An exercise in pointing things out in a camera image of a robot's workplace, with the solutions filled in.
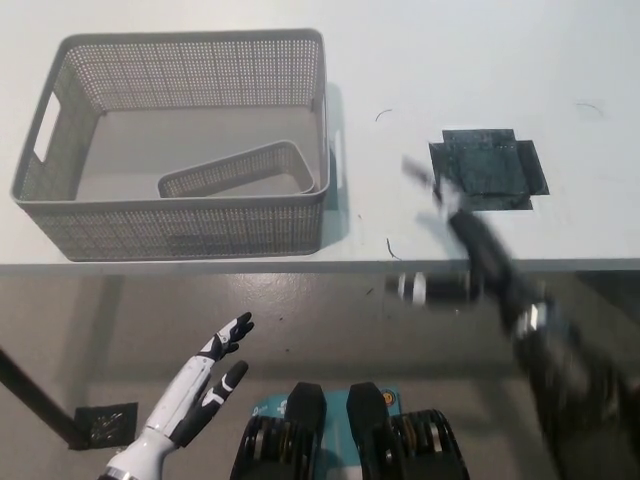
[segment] robotic arm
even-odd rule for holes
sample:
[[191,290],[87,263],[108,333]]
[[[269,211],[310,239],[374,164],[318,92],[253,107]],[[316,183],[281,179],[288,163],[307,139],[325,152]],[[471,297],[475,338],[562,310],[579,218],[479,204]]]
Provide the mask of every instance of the robotic arm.
[[251,313],[225,325],[187,363],[156,404],[140,436],[114,456],[98,480],[160,480],[165,457],[186,447],[211,421],[249,368],[239,361],[204,393],[211,369],[253,328]]
[[500,305],[502,325],[528,375],[547,446],[563,480],[640,478],[640,402],[622,372],[587,346],[552,298],[518,272],[464,195],[405,159],[407,174],[433,192],[466,248],[472,275]]

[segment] small gray tray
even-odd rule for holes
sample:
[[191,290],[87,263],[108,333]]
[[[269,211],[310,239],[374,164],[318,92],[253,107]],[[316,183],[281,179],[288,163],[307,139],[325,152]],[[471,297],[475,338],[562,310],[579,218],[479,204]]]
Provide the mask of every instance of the small gray tray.
[[311,171],[296,145],[281,141],[165,175],[162,198],[307,194]]

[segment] table surface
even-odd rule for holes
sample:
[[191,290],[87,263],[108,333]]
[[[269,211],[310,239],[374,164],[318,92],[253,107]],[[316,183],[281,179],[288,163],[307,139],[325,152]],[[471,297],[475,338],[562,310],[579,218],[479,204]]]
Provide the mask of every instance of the table surface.
[[[483,214],[524,269],[638,269],[638,14],[636,0],[4,0],[0,273],[461,268],[430,197],[400,171],[402,155],[429,164],[428,142],[455,128],[512,128],[535,143],[551,195],[534,197],[532,211]],[[298,27],[324,36],[337,157],[339,209],[326,212],[318,253],[73,263],[13,203],[18,156],[66,36]]]

